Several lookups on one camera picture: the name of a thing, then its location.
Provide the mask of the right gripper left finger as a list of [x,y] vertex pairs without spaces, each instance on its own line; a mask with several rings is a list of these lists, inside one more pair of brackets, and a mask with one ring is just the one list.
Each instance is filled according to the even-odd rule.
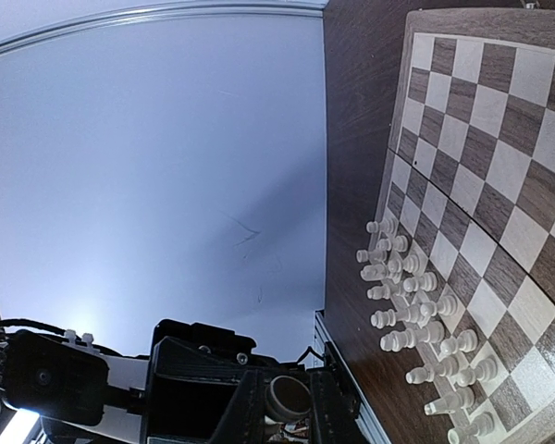
[[244,373],[209,443],[250,444],[263,441],[264,387],[264,378],[259,371]]

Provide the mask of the white queen chess piece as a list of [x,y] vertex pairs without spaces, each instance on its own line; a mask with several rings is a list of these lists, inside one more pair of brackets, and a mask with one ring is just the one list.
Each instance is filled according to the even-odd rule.
[[403,297],[405,291],[402,286],[394,283],[383,283],[380,286],[374,286],[366,292],[366,296],[370,300],[390,300],[392,297]]

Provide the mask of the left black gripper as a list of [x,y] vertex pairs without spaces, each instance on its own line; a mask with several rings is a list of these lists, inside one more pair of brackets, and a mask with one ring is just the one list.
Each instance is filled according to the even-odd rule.
[[275,358],[255,354],[255,347],[253,339],[229,329],[160,321],[148,364],[141,442],[208,441],[244,373],[278,368]]

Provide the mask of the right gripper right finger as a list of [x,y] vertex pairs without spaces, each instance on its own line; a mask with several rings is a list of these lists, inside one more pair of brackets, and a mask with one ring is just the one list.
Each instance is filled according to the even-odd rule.
[[339,387],[331,373],[310,373],[312,395],[311,443],[365,443],[365,437],[347,409]]

